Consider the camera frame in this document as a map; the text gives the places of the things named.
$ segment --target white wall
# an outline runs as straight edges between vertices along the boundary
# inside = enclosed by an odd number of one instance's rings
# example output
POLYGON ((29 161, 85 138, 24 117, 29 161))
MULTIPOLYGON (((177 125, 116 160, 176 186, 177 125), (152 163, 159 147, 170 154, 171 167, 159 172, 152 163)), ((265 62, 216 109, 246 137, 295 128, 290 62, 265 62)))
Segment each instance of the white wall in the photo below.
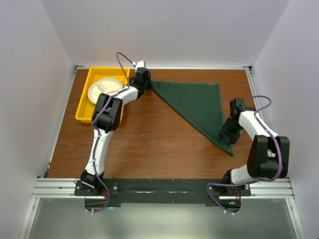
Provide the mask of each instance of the white wall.
POLYGON ((253 66, 266 122, 291 141, 289 176, 309 239, 319 238, 319 1, 291 0, 253 66))
POLYGON ((39 0, 2 0, 0 32, 0 238, 16 239, 49 162, 72 64, 39 0))
POLYGON ((257 59, 289 0, 42 0, 70 59, 237 68, 257 59))

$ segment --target yellow bin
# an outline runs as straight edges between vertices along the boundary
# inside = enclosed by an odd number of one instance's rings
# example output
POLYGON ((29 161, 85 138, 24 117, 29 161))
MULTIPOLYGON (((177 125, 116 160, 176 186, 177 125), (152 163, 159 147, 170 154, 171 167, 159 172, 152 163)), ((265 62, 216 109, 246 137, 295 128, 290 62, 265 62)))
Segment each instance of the yellow bin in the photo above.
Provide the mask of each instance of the yellow bin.
MULTIPOLYGON (((126 74, 129 76, 130 69, 124 68, 124 70, 126 74)), ((97 82, 103 77, 114 77, 120 80, 123 86, 126 86, 128 83, 120 67, 91 67, 84 84, 78 109, 76 110, 76 114, 75 114, 76 120, 79 120, 83 123, 92 122, 92 114, 95 108, 95 104, 89 101, 88 90, 94 82, 97 82)), ((121 121, 122 121, 122 116, 123 116, 123 107, 122 107, 122 113, 121 113, 121 121)))

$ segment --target wood grain surface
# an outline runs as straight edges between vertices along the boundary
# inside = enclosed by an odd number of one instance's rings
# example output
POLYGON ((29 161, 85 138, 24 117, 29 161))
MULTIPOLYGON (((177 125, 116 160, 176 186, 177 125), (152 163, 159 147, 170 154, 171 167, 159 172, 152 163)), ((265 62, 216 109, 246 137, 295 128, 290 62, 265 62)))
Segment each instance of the wood grain surface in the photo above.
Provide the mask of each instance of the wood grain surface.
MULTIPOLYGON (((244 70, 150 70, 152 79, 170 82, 218 83, 225 118, 229 101, 251 96, 244 70)), ((50 178, 79 178, 91 151, 93 129, 76 121, 88 70, 78 70, 65 111, 50 178)), ((247 162, 251 139, 244 132, 230 156, 151 90, 124 107, 124 117, 112 136, 105 160, 106 178, 222 178, 247 162)))

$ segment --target folded green fabric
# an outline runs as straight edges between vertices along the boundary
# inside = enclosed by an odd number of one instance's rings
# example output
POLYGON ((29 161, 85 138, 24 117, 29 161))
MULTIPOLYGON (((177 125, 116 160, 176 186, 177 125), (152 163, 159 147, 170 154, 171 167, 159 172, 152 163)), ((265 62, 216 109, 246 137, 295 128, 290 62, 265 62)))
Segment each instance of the folded green fabric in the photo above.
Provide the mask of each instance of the folded green fabric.
POLYGON ((225 152, 234 155, 231 146, 219 139, 224 114, 218 84, 174 83, 152 80, 152 90, 225 152))

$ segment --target white object in yellow bin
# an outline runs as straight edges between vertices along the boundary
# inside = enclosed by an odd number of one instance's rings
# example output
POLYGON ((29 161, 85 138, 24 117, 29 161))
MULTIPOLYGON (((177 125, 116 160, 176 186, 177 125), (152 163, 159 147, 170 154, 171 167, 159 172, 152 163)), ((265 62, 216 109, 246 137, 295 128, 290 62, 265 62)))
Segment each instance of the white object in yellow bin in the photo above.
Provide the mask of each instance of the white object in yellow bin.
POLYGON ((104 77, 90 86, 88 90, 88 98, 90 102, 96 104, 101 93, 110 95, 112 93, 116 93, 122 88, 123 84, 120 80, 113 77, 104 77))

